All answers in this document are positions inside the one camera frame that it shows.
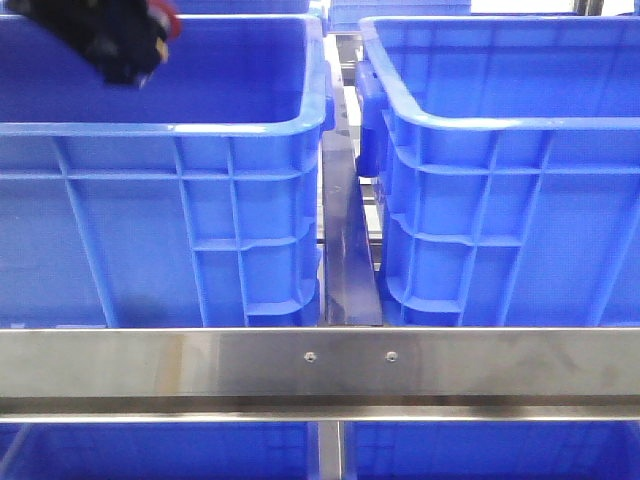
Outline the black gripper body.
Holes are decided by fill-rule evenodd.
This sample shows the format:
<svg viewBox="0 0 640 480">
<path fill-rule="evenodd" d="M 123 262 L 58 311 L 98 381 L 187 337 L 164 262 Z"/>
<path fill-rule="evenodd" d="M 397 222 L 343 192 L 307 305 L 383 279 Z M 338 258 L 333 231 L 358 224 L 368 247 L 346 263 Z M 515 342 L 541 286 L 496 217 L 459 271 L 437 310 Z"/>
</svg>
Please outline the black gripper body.
<svg viewBox="0 0 640 480">
<path fill-rule="evenodd" d="M 168 61 L 168 1 L 7 1 L 91 64 L 106 83 L 142 86 Z"/>
</svg>

